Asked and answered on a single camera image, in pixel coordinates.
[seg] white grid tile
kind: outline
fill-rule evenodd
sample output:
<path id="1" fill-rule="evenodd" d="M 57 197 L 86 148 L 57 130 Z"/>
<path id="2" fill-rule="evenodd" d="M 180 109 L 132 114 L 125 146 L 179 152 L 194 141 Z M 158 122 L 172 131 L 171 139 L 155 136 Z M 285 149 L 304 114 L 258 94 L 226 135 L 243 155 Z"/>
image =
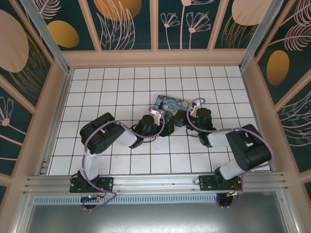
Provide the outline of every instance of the white grid tile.
<path id="1" fill-rule="evenodd" d="M 118 79 L 119 72 L 119 68 L 106 68 L 104 72 L 104 79 Z"/>
<path id="2" fill-rule="evenodd" d="M 131 156 L 131 174 L 149 174 L 150 155 Z"/>
<path id="3" fill-rule="evenodd" d="M 135 79 L 148 79 L 150 78 L 149 67 L 137 67 L 135 68 Z"/>
<path id="4" fill-rule="evenodd" d="M 180 73 L 182 78 L 196 78 L 194 67 L 181 67 Z"/>
<path id="5" fill-rule="evenodd" d="M 209 67 L 195 67 L 197 78 L 210 78 L 212 77 Z"/>
<path id="6" fill-rule="evenodd" d="M 75 69 L 72 80 L 87 80 L 89 69 Z"/>
<path id="7" fill-rule="evenodd" d="M 134 68 L 120 68 L 119 79 L 133 79 L 134 78 Z"/>
<path id="8" fill-rule="evenodd" d="M 86 80 L 77 80 L 72 81 L 69 92 L 82 92 L 86 91 Z"/>
<path id="9" fill-rule="evenodd" d="M 93 68 L 89 70 L 88 79 L 89 80 L 95 80 L 100 79 L 102 80 L 104 78 L 104 68 Z"/>
<path id="10" fill-rule="evenodd" d="M 165 78 L 164 67 L 150 67 L 150 78 L 151 79 Z"/>
<path id="11" fill-rule="evenodd" d="M 50 175 L 74 174 L 81 166 L 84 147 L 80 130 L 107 112 L 123 124 L 137 124 L 158 95 L 206 99 L 217 129 L 254 124 L 255 120 L 238 68 L 137 67 L 75 70 L 58 138 L 49 166 Z M 232 159 L 230 148 L 207 148 L 198 138 L 175 128 L 170 137 L 157 137 L 130 149 L 119 141 L 102 153 L 100 174 L 159 174 L 210 172 Z"/>
<path id="12" fill-rule="evenodd" d="M 166 78 L 180 78 L 179 67 L 165 67 Z"/>
<path id="13" fill-rule="evenodd" d="M 171 154 L 172 173 L 188 173 L 191 172 L 190 155 L 187 154 Z"/>

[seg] decorative wallpaper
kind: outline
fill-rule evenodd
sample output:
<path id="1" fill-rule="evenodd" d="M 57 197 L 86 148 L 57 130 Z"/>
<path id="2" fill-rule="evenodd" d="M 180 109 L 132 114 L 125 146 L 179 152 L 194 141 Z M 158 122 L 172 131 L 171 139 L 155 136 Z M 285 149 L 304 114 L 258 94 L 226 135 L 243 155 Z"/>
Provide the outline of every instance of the decorative wallpaper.
<path id="1" fill-rule="evenodd" d="M 95 50 L 78 0 L 33 0 L 61 51 Z"/>
<path id="2" fill-rule="evenodd" d="M 278 112 L 300 172 L 311 169 L 311 82 Z"/>
<path id="3" fill-rule="evenodd" d="M 307 190 L 308 196 L 309 196 L 310 201 L 311 201 L 311 181 L 305 183 L 305 188 L 306 188 L 306 190 Z"/>
<path id="4" fill-rule="evenodd" d="M 311 68 L 310 4 L 310 0 L 295 2 L 259 60 L 274 103 Z"/>
<path id="5" fill-rule="evenodd" d="M 159 49 L 206 49 L 219 0 L 159 0 Z"/>
<path id="6" fill-rule="evenodd" d="M 102 50 L 150 50 L 149 0 L 87 0 Z"/>
<path id="7" fill-rule="evenodd" d="M 12 175 L 32 116 L 0 87 L 0 173 Z"/>
<path id="8" fill-rule="evenodd" d="M 51 64 L 7 0 L 0 22 L 0 76 L 36 106 Z"/>
<path id="9" fill-rule="evenodd" d="M 270 0 L 230 0 L 215 49 L 245 49 Z"/>
<path id="10" fill-rule="evenodd" d="M 282 12 L 283 12 L 285 6 L 287 5 L 288 1 L 289 1 L 289 0 L 284 0 L 284 2 L 282 3 L 282 6 L 281 6 L 281 8 L 279 9 L 279 11 L 278 11 L 278 13 L 277 13 L 275 19 L 273 20 L 273 22 L 272 22 L 272 24 L 271 24 L 269 30 L 267 31 L 266 35 L 264 36 L 264 38 L 262 39 L 261 43 L 259 44 L 257 50 L 255 51 L 255 56 L 257 56 L 257 54 L 258 54 L 259 51 L 261 50 L 261 48 L 262 48 L 264 42 L 265 42 L 266 39 L 267 39 L 267 36 L 268 36 L 268 35 L 270 34 L 270 32 L 272 31 L 273 27 L 275 26 L 276 22 L 278 21 L 278 18 L 279 18 L 280 15 L 282 14 Z"/>
<path id="11" fill-rule="evenodd" d="M 4 198 L 5 191 L 6 191 L 6 187 L 0 185 L 0 206 L 1 206 L 2 200 Z"/>

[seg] dandelion illustration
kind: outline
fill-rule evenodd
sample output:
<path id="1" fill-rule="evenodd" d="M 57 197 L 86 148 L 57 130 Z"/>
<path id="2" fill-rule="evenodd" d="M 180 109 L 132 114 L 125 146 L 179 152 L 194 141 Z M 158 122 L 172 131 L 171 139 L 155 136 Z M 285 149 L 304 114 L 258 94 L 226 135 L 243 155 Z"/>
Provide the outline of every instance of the dandelion illustration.
<path id="1" fill-rule="evenodd" d="M 184 22 L 184 14 L 185 7 L 191 5 L 204 5 L 214 2 L 214 0 L 181 0 L 183 4 L 183 11 L 181 13 L 181 24 L 180 24 L 180 49 L 183 48 L 183 22 Z"/>
<path id="2" fill-rule="evenodd" d="M 175 13 L 168 13 L 167 15 L 165 13 L 162 13 L 161 14 L 161 20 L 162 20 L 163 25 L 165 27 L 167 45 L 169 46 L 169 49 L 171 49 L 170 43 L 169 43 L 169 37 L 167 34 L 167 29 L 169 27 L 175 27 L 175 26 L 179 25 L 178 17 L 176 15 L 176 12 Z"/>
<path id="3" fill-rule="evenodd" d="M 190 32 L 190 39 L 189 39 L 189 49 L 191 49 L 191 36 L 192 33 L 196 32 L 203 32 L 210 30 L 210 24 L 209 18 L 208 18 L 208 13 L 197 13 L 195 17 L 193 18 L 193 12 L 188 13 L 186 15 L 187 18 L 187 24 Z"/>
<path id="4" fill-rule="evenodd" d="M 14 126 L 10 125 L 10 118 L 11 118 L 11 115 L 12 115 L 12 111 L 13 111 L 13 106 L 14 106 L 14 102 L 13 100 L 11 100 L 10 98 L 7 99 L 7 102 L 5 102 L 5 99 L 4 97 L 0 97 L 0 126 L 9 126 L 11 127 L 12 129 L 22 133 L 22 134 L 26 134 L 25 132 L 15 128 Z M 9 142 L 12 142 L 12 143 L 15 143 L 19 146 L 22 146 L 23 144 L 20 143 L 20 142 L 17 142 L 11 138 L 8 138 L 4 135 L 1 135 L 0 134 L 0 137 L 9 141 Z"/>

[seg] wire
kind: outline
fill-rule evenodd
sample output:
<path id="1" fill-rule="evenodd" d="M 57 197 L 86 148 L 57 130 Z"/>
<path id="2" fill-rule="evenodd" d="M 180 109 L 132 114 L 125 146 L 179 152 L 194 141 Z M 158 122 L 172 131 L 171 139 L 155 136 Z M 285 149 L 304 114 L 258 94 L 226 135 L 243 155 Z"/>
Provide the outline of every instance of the wire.
<path id="1" fill-rule="evenodd" d="M 156 137 L 153 139 L 153 140 L 151 140 L 150 142 L 143 142 L 143 143 L 152 143 L 152 142 L 154 142 L 156 140 Z"/>
<path id="2" fill-rule="evenodd" d="M 227 131 L 233 131 L 233 130 L 240 130 L 240 131 L 247 132 L 247 133 L 249 133 L 249 134 L 255 136 L 256 138 L 258 138 L 260 141 L 262 141 L 263 144 L 267 147 L 267 149 L 269 150 L 269 152 L 270 152 L 270 154 L 271 154 L 271 159 L 270 159 L 270 161 L 269 161 L 268 163 L 266 163 L 266 164 L 264 164 L 264 165 L 257 166 L 257 167 L 255 167 L 255 168 L 253 168 L 253 169 L 261 168 L 261 167 L 265 167 L 265 166 L 269 166 L 269 165 L 274 161 L 274 153 L 273 153 L 273 150 L 272 150 L 271 146 L 269 145 L 269 143 L 268 143 L 266 140 L 264 140 L 260 135 L 254 133 L 254 132 L 251 131 L 251 130 L 244 129 L 244 128 L 231 128 L 231 129 L 220 129 L 220 130 L 202 130 L 202 129 L 196 127 L 196 126 L 191 122 L 190 117 L 189 117 L 189 113 L 190 113 L 190 107 L 191 107 L 192 104 L 193 104 L 195 101 L 197 101 L 197 100 L 203 100 L 203 102 L 202 102 L 201 104 L 204 104 L 204 103 L 206 102 L 206 100 L 205 100 L 204 98 L 196 98 L 196 99 L 194 99 L 193 101 L 191 101 L 191 102 L 189 103 L 188 108 L 187 108 L 187 112 L 186 112 L 186 113 L 187 113 L 187 120 L 188 120 L 189 124 L 190 124 L 193 128 L 195 128 L 195 129 L 198 130 L 198 131 L 206 132 L 206 133 L 227 132 Z"/>
<path id="3" fill-rule="evenodd" d="M 190 136 L 190 137 L 199 137 L 199 135 L 197 134 L 197 135 L 191 135 L 191 134 L 189 134 L 188 133 L 188 129 L 186 128 L 186 134 L 188 135 L 188 136 Z"/>
<path id="4" fill-rule="evenodd" d="M 91 140 L 91 138 L 97 133 L 99 132 L 101 129 L 103 129 L 104 127 L 106 127 L 107 125 L 110 125 L 110 124 L 117 124 L 117 125 L 121 125 L 122 127 L 124 127 L 125 129 L 129 130 L 132 134 L 138 136 L 138 137 L 141 137 L 141 138 L 154 138 L 154 137 L 157 137 L 159 136 L 162 131 L 164 130 L 164 126 L 165 126 L 165 118 L 164 118 L 164 115 L 165 115 L 165 112 L 163 110 L 160 110 L 159 111 L 160 114 L 161 114 L 161 119 L 162 119 L 162 128 L 161 130 L 156 133 L 155 135 L 152 135 L 152 136 L 143 136 L 143 135 L 139 135 L 138 133 L 134 132 L 132 129 L 130 129 L 129 127 L 127 127 L 126 125 L 124 125 L 122 122 L 118 121 L 118 120 L 112 120 L 112 121 L 108 121 L 106 122 L 105 124 L 101 125 L 100 127 L 98 127 L 93 133 L 91 133 L 91 135 L 87 138 L 86 142 L 84 143 L 84 154 L 83 154 L 83 157 L 82 157 L 82 172 L 83 172 L 83 175 L 84 175 L 84 178 L 85 180 L 89 183 L 90 186 L 92 186 L 93 188 L 103 192 L 103 193 L 106 193 L 106 194 L 113 194 L 113 196 L 111 198 L 109 198 L 107 201 L 105 201 L 103 204 L 101 205 L 97 205 L 96 207 L 92 208 L 92 210 L 96 210 L 96 209 L 99 209 L 103 206 L 105 206 L 108 202 L 112 201 L 116 196 L 117 196 L 117 193 L 115 192 L 110 192 L 110 191 L 107 191 L 107 190 L 103 190 L 103 189 L 100 189 L 99 187 L 95 186 L 87 177 L 87 174 L 86 174 L 86 168 L 85 168 L 85 161 L 86 161 L 86 155 L 87 155 L 87 144 L 89 143 L 89 141 Z M 82 203 L 82 206 L 83 206 L 83 209 L 84 210 L 87 210 L 87 208 L 84 207 L 84 203 Z"/>

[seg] blue painting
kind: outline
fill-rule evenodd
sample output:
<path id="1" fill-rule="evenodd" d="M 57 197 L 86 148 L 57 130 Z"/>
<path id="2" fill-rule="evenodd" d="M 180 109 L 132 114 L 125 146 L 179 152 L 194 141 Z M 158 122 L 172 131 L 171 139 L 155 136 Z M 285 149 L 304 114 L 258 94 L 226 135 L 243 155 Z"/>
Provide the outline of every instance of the blue painting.
<path id="1" fill-rule="evenodd" d="M 206 49 L 219 0 L 159 0 L 158 48 Z"/>
<path id="2" fill-rule="evenodd" d="M 278 116 L 299 171 L 311 169 L 311 82 L 279 110 Z"/>
<path id="3" fill-rule="evenodd" d="M 32 116 L 0 87 L 0 173 L 12 175 Z"/>

